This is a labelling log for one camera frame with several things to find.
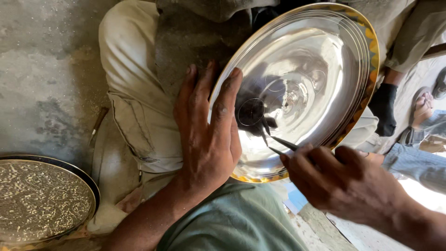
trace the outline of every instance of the blue jeans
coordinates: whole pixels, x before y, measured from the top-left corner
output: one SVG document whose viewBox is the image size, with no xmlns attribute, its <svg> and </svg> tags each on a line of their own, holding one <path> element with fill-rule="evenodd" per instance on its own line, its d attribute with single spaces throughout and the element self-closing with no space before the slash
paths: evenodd
<svg viewBox="0 0 446 251">
<path fill-rule="evenodd" d="M 421 124 L 425 135 L 446 138 L 446 111 L 436 110 Z M 412 147 L 395 144 L 382 167 L 401 173 L 432 191 L 446 194 L 446 158 Z"/>
</svg>

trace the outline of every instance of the fingernail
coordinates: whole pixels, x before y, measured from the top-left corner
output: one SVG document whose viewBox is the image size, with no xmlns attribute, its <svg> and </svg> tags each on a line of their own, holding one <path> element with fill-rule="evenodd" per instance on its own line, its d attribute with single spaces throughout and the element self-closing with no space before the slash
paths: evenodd
<svg viewBox="0 0 446 251">
<path fill-rule="evenodd" d="M 280 160 L 282 161 L 282 163 L 286 161 L 286 156 L 285 155 L 280 155 L 279 157 L 280 157 Z"/>
<path fill-rule="evenodd" d="M 239 74 L 240 74 L 240 69 L 239 68 L 234 68 L 229 76 L 231 78 L 233 78 L 233 77 L 238 76 Z"/>
</svg>

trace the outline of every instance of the green shirt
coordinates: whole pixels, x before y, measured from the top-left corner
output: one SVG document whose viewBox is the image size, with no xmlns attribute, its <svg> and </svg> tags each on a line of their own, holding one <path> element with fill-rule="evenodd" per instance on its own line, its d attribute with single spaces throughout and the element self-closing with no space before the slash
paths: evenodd
<svg viewBox="0 0 446 251">
<path fill-rule="evenodd" d="M 306 251 L 268 184 L 225 184 L 173 224 L 157 251 Z"/>
</svg>

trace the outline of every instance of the hand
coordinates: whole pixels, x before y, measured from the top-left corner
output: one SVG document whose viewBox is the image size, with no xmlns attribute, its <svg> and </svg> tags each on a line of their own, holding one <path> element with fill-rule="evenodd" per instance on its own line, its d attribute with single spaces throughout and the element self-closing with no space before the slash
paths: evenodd
<svg viewBox="0 0 446 251">
<path fill-rule="evenodd" d="M 315 208 L 382 232 L 412 203 L 393 176 L 357 151 L 307 145 L 291 158 L 281 155 L 291 181 Z"/>
<path fill-rule="evenodd" d="M 213 192 L 234 171 L 242 148 L 234 116 L 235 97 L 243 74 L 235 68 L 224 81 L 212 108 L 208 124 L 208 97 L 218 77 L 219 66 L 211 60 L 197 81 L 197 67 L 187 69 L 173 115 L 178 125 L 183 152 L 183 168 L 178 174 L 186 184 Z"/>
</svg>

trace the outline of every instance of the knee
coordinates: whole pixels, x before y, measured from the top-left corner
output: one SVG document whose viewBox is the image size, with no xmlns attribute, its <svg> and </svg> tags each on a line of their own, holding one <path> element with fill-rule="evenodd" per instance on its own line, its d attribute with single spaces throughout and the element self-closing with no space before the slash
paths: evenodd
<svg viewBox="0 0 446 251">
<path fill-rule="evenodd" d="M 137 11 L 135 0 L 126 0 L 111 8 L 99 25 L 99 43 L 101 46 L 115 44 L 133 30 L 132 17 Z"/>
</svg>

